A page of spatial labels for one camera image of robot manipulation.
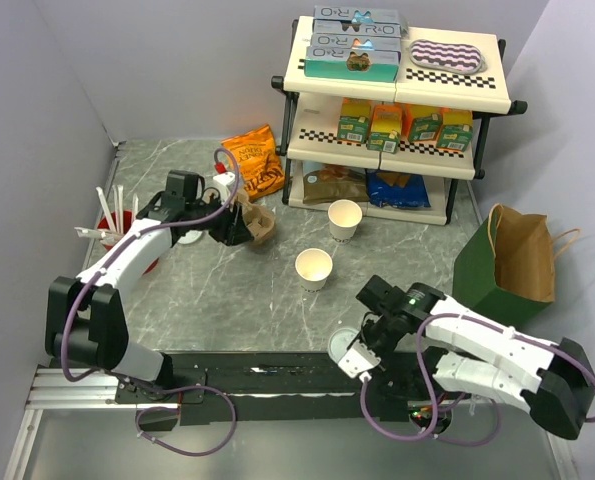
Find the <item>brown cardboard cup carrier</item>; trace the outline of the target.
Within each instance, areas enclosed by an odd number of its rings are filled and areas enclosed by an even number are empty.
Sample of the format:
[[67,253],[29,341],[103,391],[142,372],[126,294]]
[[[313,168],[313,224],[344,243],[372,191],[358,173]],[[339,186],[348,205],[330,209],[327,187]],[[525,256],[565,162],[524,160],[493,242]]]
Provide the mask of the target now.
[[271,240],[276,231],[274,213],[263,205],[252,203],[243,189],[237,192],[235,200],[241,206],[244,224],[253,236],[251,245],[258,247]]

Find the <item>white plastic cup lid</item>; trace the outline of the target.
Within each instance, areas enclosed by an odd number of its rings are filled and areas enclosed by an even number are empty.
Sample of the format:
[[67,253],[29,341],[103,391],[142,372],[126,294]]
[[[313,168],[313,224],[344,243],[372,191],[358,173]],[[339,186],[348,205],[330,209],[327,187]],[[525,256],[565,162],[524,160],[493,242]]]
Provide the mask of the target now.
[[359,330],[356,328],[342,327],[331,335],[328,341],[327,352],[334,363],[340,362],[358,334]]

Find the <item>white paper coffee cup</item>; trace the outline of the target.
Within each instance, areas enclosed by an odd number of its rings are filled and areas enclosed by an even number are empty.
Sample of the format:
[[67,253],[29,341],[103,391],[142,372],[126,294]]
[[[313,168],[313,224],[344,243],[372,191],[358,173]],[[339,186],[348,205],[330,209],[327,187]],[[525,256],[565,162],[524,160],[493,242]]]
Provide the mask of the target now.
[[321,290],[333,269],[332,257],[324,250],[309,248],[295,259],[295,270],[300,285],[308,292]]

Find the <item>brown paper bag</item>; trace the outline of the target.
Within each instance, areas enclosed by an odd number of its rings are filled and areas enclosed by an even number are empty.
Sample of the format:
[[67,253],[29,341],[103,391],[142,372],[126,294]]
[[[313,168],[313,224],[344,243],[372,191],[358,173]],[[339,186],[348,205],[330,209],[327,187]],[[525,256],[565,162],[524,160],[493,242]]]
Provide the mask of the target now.
[[580,236],[573,228],[553,237],[542,214],[522,214],[497,203],[488,214],[487,236],[496,285],[540,303],[555,300],[555,260]]

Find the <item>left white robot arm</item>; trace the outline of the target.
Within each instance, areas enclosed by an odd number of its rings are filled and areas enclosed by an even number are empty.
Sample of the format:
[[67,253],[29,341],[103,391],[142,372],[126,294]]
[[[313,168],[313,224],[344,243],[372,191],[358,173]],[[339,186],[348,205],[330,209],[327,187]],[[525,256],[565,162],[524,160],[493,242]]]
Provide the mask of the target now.
[[66,367],[70,361],[139,380],[154,402],[175,387],[172,358],[129,337],[123,302],[146,270],[190,231],[206,231],[228,246],[252,241],[236,199],[240,177],[172,170],[163,190],[135,215],[127,234],[75,278],[60,276],[48,290],[44,346]]

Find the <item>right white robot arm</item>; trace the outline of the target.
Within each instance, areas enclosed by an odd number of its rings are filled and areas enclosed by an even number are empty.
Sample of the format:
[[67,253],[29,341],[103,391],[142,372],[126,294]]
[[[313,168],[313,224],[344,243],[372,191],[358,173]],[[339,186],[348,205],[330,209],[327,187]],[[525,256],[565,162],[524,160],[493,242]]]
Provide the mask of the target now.
[[566,440],[595,423],[595,374],[575,341],[525,335],[424,283],[402,290],[374,275],[357,298],[368,313],[338,366],[364,390],[426,402],[416,413],[424,430],[450,395],[512,406]]

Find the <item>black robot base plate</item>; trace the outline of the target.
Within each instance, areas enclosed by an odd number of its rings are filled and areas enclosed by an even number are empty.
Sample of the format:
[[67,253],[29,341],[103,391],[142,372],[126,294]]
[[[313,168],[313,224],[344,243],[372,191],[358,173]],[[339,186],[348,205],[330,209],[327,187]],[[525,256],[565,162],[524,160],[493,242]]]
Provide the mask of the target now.
[[360,382],[323,352],[174,352],[179,386],[161,394],[134,383],[110,383],[112,406],[146,411],[147,430],[244,421],[355,419]]

